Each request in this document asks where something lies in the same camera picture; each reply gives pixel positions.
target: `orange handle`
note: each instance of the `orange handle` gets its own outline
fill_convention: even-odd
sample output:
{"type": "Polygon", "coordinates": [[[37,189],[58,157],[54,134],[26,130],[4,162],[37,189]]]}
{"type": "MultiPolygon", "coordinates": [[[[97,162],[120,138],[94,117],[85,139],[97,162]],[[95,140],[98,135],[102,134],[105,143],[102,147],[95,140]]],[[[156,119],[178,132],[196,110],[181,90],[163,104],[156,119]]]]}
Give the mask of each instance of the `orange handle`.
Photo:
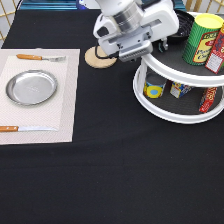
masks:
{"type": "Polygon", "coordinates": [[[18,129],[18,126],[0,126],[0,132],[16,132],[18,129]]]}
{"type": "Polygon", "coordinates": [[[19,59],[42,60],[41,56],[35,56],[35,55],[17,54],[16,56],[19,59]]]}

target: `black tablecloth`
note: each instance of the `black tablecloth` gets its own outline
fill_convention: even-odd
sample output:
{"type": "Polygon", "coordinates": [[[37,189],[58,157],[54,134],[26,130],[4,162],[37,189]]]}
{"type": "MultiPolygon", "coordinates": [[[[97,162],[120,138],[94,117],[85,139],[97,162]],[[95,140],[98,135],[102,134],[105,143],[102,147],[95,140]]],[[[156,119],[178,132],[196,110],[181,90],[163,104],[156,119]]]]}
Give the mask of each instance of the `black tablecloth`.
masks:
{"type": "Polygon", "coordinates": [[[72,143],[0,146],[0,223],[224,223],[224,114],[171,123],[135,98],[136,63],[84,61],[99,11],[19,11],[4,49],[81,49],[72,143]]]}

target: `spice rack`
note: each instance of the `spice rack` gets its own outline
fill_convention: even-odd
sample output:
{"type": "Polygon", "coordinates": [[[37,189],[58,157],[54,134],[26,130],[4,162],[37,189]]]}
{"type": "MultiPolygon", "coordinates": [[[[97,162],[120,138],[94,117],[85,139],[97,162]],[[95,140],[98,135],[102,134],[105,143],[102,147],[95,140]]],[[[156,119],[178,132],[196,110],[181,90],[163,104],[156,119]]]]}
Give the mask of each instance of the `spice rack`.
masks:
{"type": "Polygon", "coordinates": [[[224,109],[224,71],[215,75],[204,66],[187,64],[182,59],[185,43],[169,44],[168,51],[164,53],[158,52],[154,46],[152,54],[142,57],[141,65],[134,77],[133,88],[138,101],[154,115],[176,123],[194,124],[208,121],[224,109]],[[143,95],[148,67],[168,80],[197,88],[177,99],[169,93],[168,83],[161,98],[148,99],[143,95]],[[218,89],[212,107],[203,114],[199,112],[199,104],[203,90],[207,87],[218,89]]]}

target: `cork coaster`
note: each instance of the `cork coaster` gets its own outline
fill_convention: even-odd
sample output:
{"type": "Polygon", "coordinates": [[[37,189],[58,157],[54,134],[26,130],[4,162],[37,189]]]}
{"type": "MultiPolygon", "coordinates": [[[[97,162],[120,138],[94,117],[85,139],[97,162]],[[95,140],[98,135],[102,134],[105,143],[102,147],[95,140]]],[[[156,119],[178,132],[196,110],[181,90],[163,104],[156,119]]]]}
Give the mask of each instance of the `cork coaster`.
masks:
{"type": "MultiPolygon", "coordinates": [[[[107,55],[104,53],[102,48],[99,46],[97,53],[100,57],[106,57],[107,55]]],[[[90,48],[85,54],[85,60],[88,65],[93,68],[108,68],[112,66],[117,59],[98,59],[95,55],[95,47],[90,48]]]]}

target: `butter knife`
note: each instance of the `butter knife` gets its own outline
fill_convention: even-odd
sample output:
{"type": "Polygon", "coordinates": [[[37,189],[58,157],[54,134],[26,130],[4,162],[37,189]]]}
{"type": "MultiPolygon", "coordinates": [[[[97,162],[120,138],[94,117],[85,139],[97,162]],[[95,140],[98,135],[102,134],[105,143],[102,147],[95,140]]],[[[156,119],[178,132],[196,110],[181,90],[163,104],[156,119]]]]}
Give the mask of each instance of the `butter knife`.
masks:
{"type": "Polygon", "coordinates": [[[36,56],[36,55],[26,55],[26,54],[17,54],[17,58],[19,59],[27,59],[27,60],[48,60],[51,62],[59,62],[59,61],[64,61],[66,59],[66,56],[64,57],[56,57],[56,58],[45,58],[42,56],[36,56]]]}
{"type": "Polygon", "coordinates": [[[17,132],[17,131],[57,131],[55,128],[42,126],[0,126],[0,132],[17,132]]]}

